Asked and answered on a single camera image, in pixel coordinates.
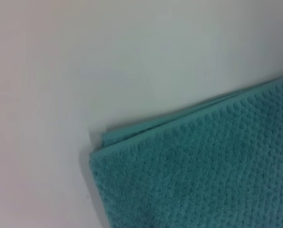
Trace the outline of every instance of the teal towel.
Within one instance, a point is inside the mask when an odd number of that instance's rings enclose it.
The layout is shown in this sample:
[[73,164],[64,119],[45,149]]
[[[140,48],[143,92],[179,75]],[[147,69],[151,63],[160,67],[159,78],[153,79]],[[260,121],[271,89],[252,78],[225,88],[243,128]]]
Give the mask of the teal towel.
[[112,228],[283,228],[283,77],[103,135]]

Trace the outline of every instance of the folded towel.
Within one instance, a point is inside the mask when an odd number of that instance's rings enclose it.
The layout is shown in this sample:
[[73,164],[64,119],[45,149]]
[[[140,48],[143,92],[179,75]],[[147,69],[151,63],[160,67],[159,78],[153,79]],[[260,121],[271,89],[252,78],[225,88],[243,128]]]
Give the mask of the folded towel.
[[112,228],[283,227],[283,77],[103,135]]

